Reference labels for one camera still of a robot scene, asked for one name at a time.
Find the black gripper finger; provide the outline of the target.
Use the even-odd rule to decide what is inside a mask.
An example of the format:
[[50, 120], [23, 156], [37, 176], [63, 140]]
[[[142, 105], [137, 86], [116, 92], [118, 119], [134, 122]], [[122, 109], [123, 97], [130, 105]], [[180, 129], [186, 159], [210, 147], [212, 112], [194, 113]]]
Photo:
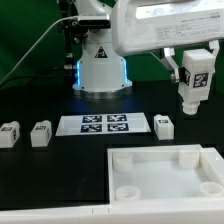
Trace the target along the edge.
[[170, 78], [173, 83], [178, 83], [180, 80], [179, 66], [174, 60], [175, 50], [173, 48], [163, 48], [160, 62], [170, 72]]
[[213, 40], [208, 42], [208, 51], [216, 57], [219, 53], [220, 45], [218, 40]]

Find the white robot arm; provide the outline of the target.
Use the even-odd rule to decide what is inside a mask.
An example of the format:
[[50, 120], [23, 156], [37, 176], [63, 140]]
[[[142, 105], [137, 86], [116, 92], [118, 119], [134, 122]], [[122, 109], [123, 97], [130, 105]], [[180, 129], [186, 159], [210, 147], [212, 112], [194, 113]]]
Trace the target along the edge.
[[132, 86], [126, 56], [163, 52], [162, 63], [180, 80], [174, 49], [199, 43], [214, 51], [224, 39], [224, 0], [75, 0], [87, 29], [74, 89], [89, 97], [111, 97]]

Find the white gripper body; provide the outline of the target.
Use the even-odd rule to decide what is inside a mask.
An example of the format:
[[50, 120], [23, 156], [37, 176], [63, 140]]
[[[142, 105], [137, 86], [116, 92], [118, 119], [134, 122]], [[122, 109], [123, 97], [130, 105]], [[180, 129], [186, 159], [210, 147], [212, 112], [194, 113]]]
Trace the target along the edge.
[[224, 0], [117, 0], [112, 43], [121, 56], [224, 39]]

